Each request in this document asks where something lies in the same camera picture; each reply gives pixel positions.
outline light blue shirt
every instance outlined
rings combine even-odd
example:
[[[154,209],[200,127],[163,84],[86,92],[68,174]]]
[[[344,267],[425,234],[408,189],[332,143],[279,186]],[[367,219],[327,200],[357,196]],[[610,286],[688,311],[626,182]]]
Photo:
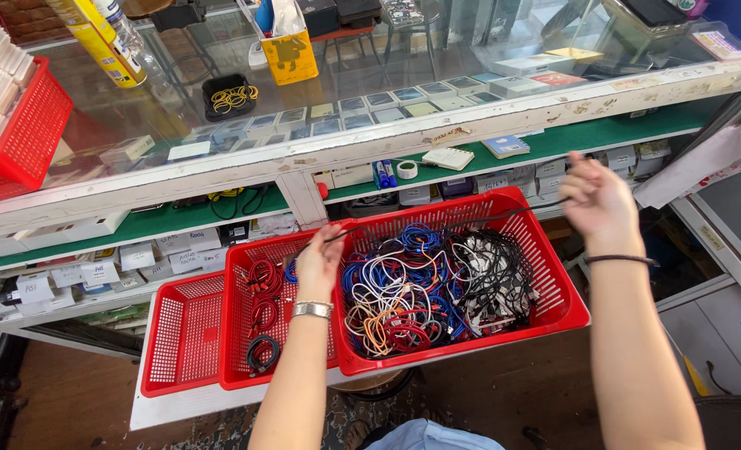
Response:
[[[367,450],[504,450],[483,435],[435,424],[431,420],[410,420],[377,440]]]

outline spray can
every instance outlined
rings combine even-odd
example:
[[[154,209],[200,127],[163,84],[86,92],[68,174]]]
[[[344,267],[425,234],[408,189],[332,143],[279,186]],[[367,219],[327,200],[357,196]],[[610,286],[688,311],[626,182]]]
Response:
[[[129,89],[145,81],[145,70],[90,0],[46,3],[117,87]]]

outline silver bracelet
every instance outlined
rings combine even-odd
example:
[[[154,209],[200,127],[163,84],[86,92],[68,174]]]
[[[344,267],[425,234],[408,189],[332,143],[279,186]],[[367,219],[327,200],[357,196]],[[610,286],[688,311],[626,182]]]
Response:
[[[316,315],[326,320],[331,318],[331,310],[334,307],[328,303],[320,302],[296,302],[293,305],[293,317],[296,315]]]

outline red plastic basket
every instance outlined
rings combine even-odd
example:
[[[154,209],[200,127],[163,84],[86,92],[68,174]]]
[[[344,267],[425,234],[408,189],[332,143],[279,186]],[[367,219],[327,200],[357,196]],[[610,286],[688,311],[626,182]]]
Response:
[[[146,397],[217,383],[223,272],[157,290],[140,391]]]
[[[245,353],[248,352],[248,344],[251,342],[249,332],[253,323],[250,316],[254,299],[243,276],[248,273],[254,261],[268,260],[272,263],[281,263],[285,256],[301,250],[314,234],[315,230],[301,231],[291,235],[237,245],[226,252],[225,297],[222,315],[223,337],[220,345],[219,369],[219,380],[222,388],[233,390],[269,383],[270,377],[276,368],[276,366],[273,366],[270,370],[262,374],[256,374],[253,378],[249,376],[250,367],[248,363],[245,363]],[[280,296],[295,299],[297,292],[297,284],[290,284],[285,281]],[[282,317],[279,317],[275,325],[263,334],[269,335],[278,341],[279,347],[284,351],[289,322],[293,318],[293,302],[282,301],[284,303],[283,307],[279,308]],[[337,356],[334,352],[334,340],[330,327],[326,367],[335,368],[336,366]]]
[[[48,71],[37,68],[0,137],[0,200],[37,190],[65,129],[73,102]]]
[[[371,235],[368,236],[365,232],[349,235],[345,241],[344,258],[354,251],[368,253],[374,239],[397,235],[407,225],[415,222],[425,223],[430,228],[441,228],[450,223],[479,219],[479,224],[484,223],[488,228],[511,231],[534,267],[532,286],[540,292],[540,298],[536,300],[535,311],[529,317],[530,328],[431,348],[423,352],[393,356],[386,360],[369,360],[355,352],[353,341],[346,330],[345,303],[341,284],[338,282],[334,290],[335,306],[332,323],[334,334],[337,337],[335,344],[339,355],[340,371],[345,375],[356,375],[381,368],[422,363],[442,356],[473,352],[503,343],[580,328],[589,323],[589,311],[581,301],[567,271],[556,257],[556,252],[531,211],[525,211],[503,220],[485,222],[487,217],[504,215],[507,210],[527,207],[528,204],[520,189],[502,187],[463,199],[345,222],[344,228],[362,225],[369,229]]]

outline glass counter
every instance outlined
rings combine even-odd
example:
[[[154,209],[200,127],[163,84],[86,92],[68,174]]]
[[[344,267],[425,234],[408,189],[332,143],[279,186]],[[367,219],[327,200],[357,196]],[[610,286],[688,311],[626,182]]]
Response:
[[[43,188],[519,98],[531,91],[490,87],[491,80],[514,74],[496,63],[545,51],[589,51],[573,53],[569,65],[549,66],[563,74],[560,78],[577,78],[545,84],[546,90],[716,60],[690,38],[696,23],[648,29],[618,0],[417,4],[425,19],[420,25],[394,28],[385,18],[372,29],[351,30],[338,39],[313,37],[320,75],[280,87],[267,67],[250,68],[257,36],[236,8],[211,10],[203,23],[162,33],[150,21],[137,21],[161,70],[131,90],[118,89],[75,40],[37,43],[30,52],[50,59],[51,72],[75,102],[63,134],[66,145],[60,146]],[[240,119],[261,119],[206,122],[202,84],[235,72],[258,89],[256,108]],[[535,76],[522,72],[524,78]],[[445,80],[453,81],[448,87],[434,84]],[[389,92],[396,92],[397,108],[384,109],[388,95],[372,96]],[[263,122],[270,126],[261,127]],[[244,123],[253,128],[245,130]],[[216,128],[227,127],[237,131],[212,136]],[[135,158],[117,158],[124,146],[134,144],[125,139],[144,136],[150,141],[142,145],[150,148]],[[168,159],[171,148],[205,140],[211,140],[208,153]]]

